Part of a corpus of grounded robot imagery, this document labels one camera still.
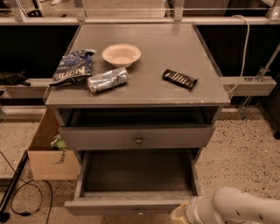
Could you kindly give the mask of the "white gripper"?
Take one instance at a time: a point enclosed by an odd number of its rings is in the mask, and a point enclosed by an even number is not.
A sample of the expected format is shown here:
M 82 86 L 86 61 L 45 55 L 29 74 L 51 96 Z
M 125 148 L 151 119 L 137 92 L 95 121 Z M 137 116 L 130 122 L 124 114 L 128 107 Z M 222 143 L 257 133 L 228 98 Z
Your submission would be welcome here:
M 213 197 L 193 197 L 171 212 L 173 224 L 216 224 Z

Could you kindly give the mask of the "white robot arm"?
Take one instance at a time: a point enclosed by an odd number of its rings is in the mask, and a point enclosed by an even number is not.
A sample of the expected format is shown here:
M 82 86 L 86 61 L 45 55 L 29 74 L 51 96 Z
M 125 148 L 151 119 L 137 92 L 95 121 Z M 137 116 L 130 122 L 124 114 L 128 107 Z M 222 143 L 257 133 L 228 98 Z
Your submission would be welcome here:
M 171 212 L 174 224 L 280 224 L 280 200 L 262 199 L 234 187 L 194 197 Z

